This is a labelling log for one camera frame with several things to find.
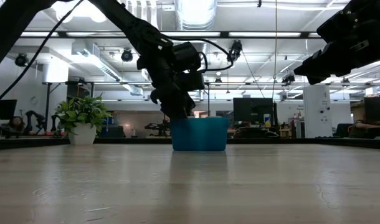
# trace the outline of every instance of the computer monitor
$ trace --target computer monitor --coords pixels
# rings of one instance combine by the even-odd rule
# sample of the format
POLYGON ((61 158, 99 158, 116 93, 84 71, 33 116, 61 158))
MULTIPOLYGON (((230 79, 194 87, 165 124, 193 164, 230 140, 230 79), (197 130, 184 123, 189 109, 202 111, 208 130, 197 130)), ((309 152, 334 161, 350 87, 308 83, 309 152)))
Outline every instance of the computer monitor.
POLYGON ((364 112, 367 123, 380 122, 380 97, 366 97, 364 99, 364 112))
POLYGON ((264 114, 273 118, 272 98, 234 98, 234 121, 251 121, 263 124, 264 114))
POLYGON ((0 120, 10 120, 14 117, 16 111, 17 100, 1 100, 0 101, 0 120))

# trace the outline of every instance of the ceiling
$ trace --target ceiling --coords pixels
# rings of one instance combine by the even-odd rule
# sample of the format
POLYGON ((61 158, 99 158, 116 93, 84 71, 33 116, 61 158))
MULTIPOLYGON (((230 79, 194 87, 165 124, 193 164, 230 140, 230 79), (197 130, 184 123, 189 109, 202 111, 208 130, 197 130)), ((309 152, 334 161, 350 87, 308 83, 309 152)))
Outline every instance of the ceiling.
MULTIPOLYGON (((194 4, 200 4, 207 0, 192 0, 194 4)), ((141 1, 125 0, 130 10, 134 2, 138 4, 138 15, 141 14, 141 1)), ((263 0, 262 7, 258 8, 255 0, 218 0, 214 25, 208 31, 254 31, 254 32, 315 32, 318 26, 329 19, 333 14, 343 7, 347 0, 263 0)), ((147 20, 151 20, 151 3, 147 0, 148 15, 147 20)), ((175 3, 170 0, 157 0, 156 23, 161 31, 178 30, 176 22, 175 3)), ((200 10, 195 7, 195 16, 202 16, 200 10)), ((36 16, 27 30, 48 31, 57 22, 54 9, 46 9, 36 16)), ((60 31, 73 32, 97 32, 97 31, 119 31, 109 20, 105 22, 93 22, 89 17, 74 17, 70 22, 63 23, 59 27, 60 31)), ((229 49, 233 39, 209 40, 229 49)), ((235 67, 223 71, 220 75, 223 82, 273 82, 276 75, 277 81, 281 82, 282 77, 296 68, 303 59, 313 54, 325 46, 321 39, 248 39, 238 38, 243 45, 244 53, 235 63, 235 67)), ((38 46, 42 39, 22 38, 16 45, 38 46)), ((84 62, 78 55, 72 55, 72 44, 83 42, 85 45, 95 44, 100 48, 100 57, 113 67, 126 81, 145 82, 141 72, 136 69, 137 53, 133 50, 134 60, 132 62, 122 62, 120 54, 125 48, 132 46, 124 38, 86 38, 81 39, 50 39, 46 46, 63 55, 72 66, 71 77, 84 77, 88 81, 111 81, 105 74, 91 63, 84 62)), ((203 44, 193 43, 198 49, 203 49, 207 54, 209 68, 219 68, 227 66, 226 56, 216 47, 205 48, 203 44)), ((355 70, 350 75, 352 82, 380 82, 380 63, 355 70)), ((213 82, 218 78, 214 72, 207 72, 204 79, 213 82)), ((342 78, 330 78, 326 82, 340 82, 342 78)), ((296 76, 296 82, 307 82, 305 77, 296 76)), ((125 90, 121 86, 98 86, 100 90, 125 90)), ((225 86, 214 86, 213 89, 225 89, 225 86)), ((232 86, 235 89, 258 89, 260 86, 232 86)), ((266 90, 272 86, 263 86, 266 90)), ((342 86, 332 86, 332 90, 340 90, 342 86)), ((353 93, 361 92, 365 86, 353 88, 353 93)))

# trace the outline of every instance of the white pillar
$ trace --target white pillar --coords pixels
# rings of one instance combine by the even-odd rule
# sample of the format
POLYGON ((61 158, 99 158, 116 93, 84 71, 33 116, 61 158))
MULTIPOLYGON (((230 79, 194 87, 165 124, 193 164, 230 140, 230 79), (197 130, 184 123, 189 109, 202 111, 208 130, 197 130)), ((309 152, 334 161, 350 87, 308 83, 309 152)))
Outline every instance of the white pillar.
POLYGON ((306 86, 303 89, 305 137, 332 137, 330 89, 328 86, 306 86))
MULTIPOLYGON (((55 83, 55 82, 66 82, 68 81, 69 65, 60 59, 52 60, 50 63, 44 64, 43 67, 44 78, 43 82, 55 83)), ((51 90, 53 90, 57 85, 52 85, 51 90)), ((43 111, 41 114, 47 116, 47 130, 50 131, 52 128, 52 118, 51 116, 55 114, 55 109, 60 102, 67 100, 67 86, 61 84, 52 93, 50 93, 49 100, 49 114, 45 114, 46 105, 43 106, 43 111)))

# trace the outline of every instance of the blue plastic container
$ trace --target blue plastic container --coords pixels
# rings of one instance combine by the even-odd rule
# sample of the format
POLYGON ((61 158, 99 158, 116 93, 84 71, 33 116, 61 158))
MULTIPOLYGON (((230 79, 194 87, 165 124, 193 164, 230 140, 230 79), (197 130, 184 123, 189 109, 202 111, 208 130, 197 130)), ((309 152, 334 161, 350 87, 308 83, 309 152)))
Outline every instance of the blue plastic container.
POLYGON ((190 118, 171 121, 172 145, 175 151, 224 151, 227 118, 190 118))

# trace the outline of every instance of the wooden table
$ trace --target wooden table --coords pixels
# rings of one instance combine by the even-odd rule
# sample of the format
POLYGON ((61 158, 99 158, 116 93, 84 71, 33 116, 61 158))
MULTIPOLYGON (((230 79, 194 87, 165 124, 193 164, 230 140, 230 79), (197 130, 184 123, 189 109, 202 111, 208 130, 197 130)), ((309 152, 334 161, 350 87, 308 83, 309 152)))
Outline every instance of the wooden table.
POLYGON ((380 223, 380 150, 307 144, 0 151, 0 224, 380 223))

